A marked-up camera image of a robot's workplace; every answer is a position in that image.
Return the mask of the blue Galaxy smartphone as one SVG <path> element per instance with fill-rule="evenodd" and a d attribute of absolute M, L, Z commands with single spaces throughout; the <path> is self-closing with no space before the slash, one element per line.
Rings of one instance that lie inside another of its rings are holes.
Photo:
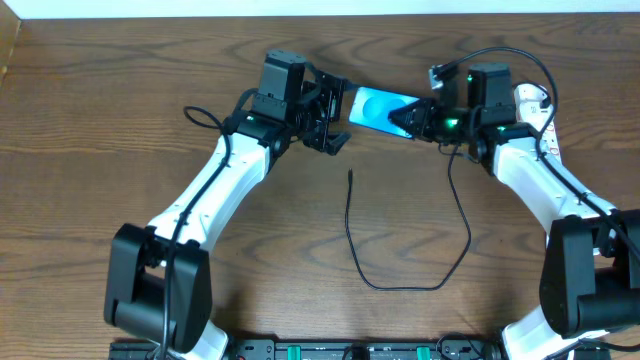
<path fill-rule="evenodd" d="M 391 123 L 389 113 L 416 101 L 416 97 L 360 87 L 356 91 L 348 120 L 353 125 L 409 139 L 411 135 L 408 132 Z"/>

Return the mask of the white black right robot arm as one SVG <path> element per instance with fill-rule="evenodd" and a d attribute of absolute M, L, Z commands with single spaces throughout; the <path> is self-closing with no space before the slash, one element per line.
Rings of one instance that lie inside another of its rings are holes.
<path fill-rule="evenodd" d="M 547 235 L 539 306 L 502 331 L 506 359 L 576 357 L 603 348 L 600 337 L 639 323 L 639 213 L 589 191 L 543 141 L 538 115 L 512 85 L 505 63 L 480 63 L 467 76 L 468 100 L 445 92 L 456 71 L 430 71 L 439 98 L 389 113 L 410 137 L 469 147 L 472 159 L 513 190 Z"/>

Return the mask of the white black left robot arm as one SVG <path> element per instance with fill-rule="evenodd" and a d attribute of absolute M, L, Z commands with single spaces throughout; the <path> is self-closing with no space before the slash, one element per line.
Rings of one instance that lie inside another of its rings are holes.
<path fill-rule="evenodd" d="M 111 242 L 106 323 L 148 341 L 135 359 L 220 359 L 228 335 L 210 319 L 210 256 L 246 195 L 295 142 L 334 156 L 350 139 L 340 118 L 347 78 L 304 56 L 267 52 L 258 87 L 213 118 L 215 150 L 184 192 L 146 226 L 125 223 Z"/>

